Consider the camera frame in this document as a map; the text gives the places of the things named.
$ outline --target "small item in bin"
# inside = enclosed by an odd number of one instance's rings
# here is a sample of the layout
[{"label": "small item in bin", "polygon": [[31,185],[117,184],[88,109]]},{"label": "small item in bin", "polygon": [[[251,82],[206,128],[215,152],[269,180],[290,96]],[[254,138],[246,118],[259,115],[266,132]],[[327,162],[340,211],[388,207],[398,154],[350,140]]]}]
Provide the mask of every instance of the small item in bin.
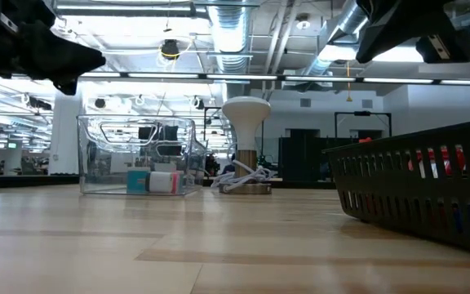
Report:
[{"label": "small item in bin", "polygon": [[128,174],[126,176],[127,193],[145,194],[146,191],[144,187],[146,186],[146,179],[148,174],[148,169],[140,170],[138,167],[137,169],[132,168],[130,171],[128,171]]},{"label": "small item in bin", "polygon": [[153,171],[146,175],[145,189],[150,193],[180,194],[184,188],[184,174]]},{"label": "small item in bin", "polygon": [[371,142],[373,139],[371,139],[370,137],[367,137],[365,139],[359,139],[358,140],[358,143],[366,143],[366,142]]}]

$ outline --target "lamp base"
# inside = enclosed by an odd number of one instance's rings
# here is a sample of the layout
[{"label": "lamp base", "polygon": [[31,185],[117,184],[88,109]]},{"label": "lamp base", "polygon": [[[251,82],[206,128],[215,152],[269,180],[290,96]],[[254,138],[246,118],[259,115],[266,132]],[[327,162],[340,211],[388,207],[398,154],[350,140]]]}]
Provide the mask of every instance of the lamp base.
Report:
[{"label": "lamp base", "polygon": [[223,194],[254,194],[254,195],[267,195],[271,194],[271,184],[244,184],[235,189],[224,191],[224,187],[228,184],[220,184],[219,192]]}]

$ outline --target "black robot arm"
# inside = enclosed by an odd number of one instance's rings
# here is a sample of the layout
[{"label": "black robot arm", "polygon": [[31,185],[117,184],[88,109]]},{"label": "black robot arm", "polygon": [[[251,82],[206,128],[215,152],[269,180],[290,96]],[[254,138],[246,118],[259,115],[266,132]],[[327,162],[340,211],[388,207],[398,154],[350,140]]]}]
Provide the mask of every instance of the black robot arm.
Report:
[{"label": "black robot arm", "polygon": [[0,76],[50,79],[74,95],[78,77],[106,63],[101,52],[55,36],[55,15],[42,0],[0,0]]},{"label": "black robot arm", "polygon": [[357,0],[370,26],[357,60],[366,63],[411,38],[426,63],[470,62],[470,31],[456,30],[444,12],[454,0]]}]

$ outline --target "table surface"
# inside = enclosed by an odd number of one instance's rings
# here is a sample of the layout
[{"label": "table surface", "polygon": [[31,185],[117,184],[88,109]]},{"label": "table surface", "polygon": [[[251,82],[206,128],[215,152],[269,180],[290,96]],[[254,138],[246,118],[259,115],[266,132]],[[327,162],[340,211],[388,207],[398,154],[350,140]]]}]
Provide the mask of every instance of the table surface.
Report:
[{"label": "table surface", "polygon": [[0,189],[0,293],[460,292],[469,252],[363,224],[335,191]]}]

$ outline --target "blue box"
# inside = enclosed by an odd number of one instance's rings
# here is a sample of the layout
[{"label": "blue box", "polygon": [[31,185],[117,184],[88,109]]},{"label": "blue box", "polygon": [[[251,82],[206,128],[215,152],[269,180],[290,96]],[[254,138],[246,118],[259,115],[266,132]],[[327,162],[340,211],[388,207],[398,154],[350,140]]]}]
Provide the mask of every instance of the blue box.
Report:
[{"label": "blue box", "polygon": [[146,194],[146,177],[149,171],[128,171],[126,176],[127,193]]}]

